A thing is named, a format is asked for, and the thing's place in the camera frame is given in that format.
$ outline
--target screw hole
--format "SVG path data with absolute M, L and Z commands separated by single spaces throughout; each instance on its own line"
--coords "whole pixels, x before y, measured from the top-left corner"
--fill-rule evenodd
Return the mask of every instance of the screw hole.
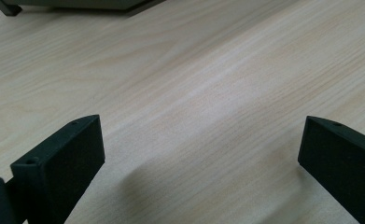
M 25 164 L 30 165 L 30 164 L 35 164 L 37 162 L 39 162 L 39 158 L 38 157 L 33 157 L 30 160 L 28 160 Z

